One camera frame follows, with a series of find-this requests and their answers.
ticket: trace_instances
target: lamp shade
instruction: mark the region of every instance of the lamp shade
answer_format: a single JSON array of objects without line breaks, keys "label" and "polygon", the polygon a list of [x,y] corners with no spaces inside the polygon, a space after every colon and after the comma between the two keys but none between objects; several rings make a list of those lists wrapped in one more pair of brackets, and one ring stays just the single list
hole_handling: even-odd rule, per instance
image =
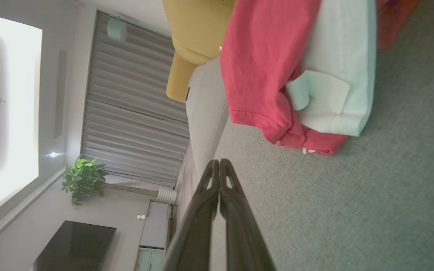
[{"label": "lamp shade", "polygon": [[107,24],[108,37],[114,41],[124,42],[126,39],[127,26],[122,20],[110,18]]}]

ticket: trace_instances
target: red fabric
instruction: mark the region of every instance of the red fabric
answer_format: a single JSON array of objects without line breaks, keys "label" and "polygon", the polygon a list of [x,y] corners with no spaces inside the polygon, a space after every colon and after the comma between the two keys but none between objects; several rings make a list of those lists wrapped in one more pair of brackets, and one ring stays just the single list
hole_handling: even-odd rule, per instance
[{"label": "red fabric", "polygon": [[232,122],[258,127],[272,144],[333,154],[348,136],[302,127],[284,93],[289,78],[301,74],[296,66],[319,5],[320,0],[236,1],[220,64]]},{"label": "red fabric", "polygon": [[418,0],[376,0],[378,49],[393,44],[398,30],[417,3]]}]

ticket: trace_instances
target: plant foliage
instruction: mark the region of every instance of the plant foliage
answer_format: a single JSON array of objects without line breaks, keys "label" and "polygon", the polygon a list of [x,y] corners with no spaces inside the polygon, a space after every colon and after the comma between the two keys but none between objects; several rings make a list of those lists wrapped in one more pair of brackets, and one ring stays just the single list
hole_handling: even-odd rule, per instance
[{"label": "plant foliage", "polygon": [[100,189],[100,181],[105,181],[105,164],[95,164],[96,158],[88,161],[81,155],[74,165],[67,166],[64,173],[63,188],[65,192],[71,192],[71,204],[81,205],[81,202],[93,195],[103,196]]}]

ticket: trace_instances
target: gray sofa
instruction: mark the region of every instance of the gray sofa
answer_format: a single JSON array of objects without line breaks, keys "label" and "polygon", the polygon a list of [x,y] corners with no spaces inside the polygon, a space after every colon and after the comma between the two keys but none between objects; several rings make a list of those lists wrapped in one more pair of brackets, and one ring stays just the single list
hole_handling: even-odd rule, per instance
[{"label": "gray sofa", "polygon": [[[274,146],[232,123],[213,80],[189,91],[197,173],[212,158],[233,163],[278,270],[434,270],[434,1],[420,1],[378,53],[369,122],[334,156]],[[212,270],[225,262],[217,216]]]}]

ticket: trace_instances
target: plant trunk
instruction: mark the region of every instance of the plant trunk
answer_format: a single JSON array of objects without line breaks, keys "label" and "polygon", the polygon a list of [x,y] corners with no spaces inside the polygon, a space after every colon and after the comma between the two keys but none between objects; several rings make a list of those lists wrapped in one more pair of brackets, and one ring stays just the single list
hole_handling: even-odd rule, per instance
[{"label": "plant trunk", "polygon": [[116,185],[116,184],[109,184],[100,181],[100,187],[101,188],[109,188],[114,190],[120,190],[120,191],[126,191],[126,192],[134,192],[142,195],[148,195],[150,197],[158,197],[158,191],[148,190],[148,189],[142,189],[142,188],[136,188],[136,187],[129,187],[124,185]]}]

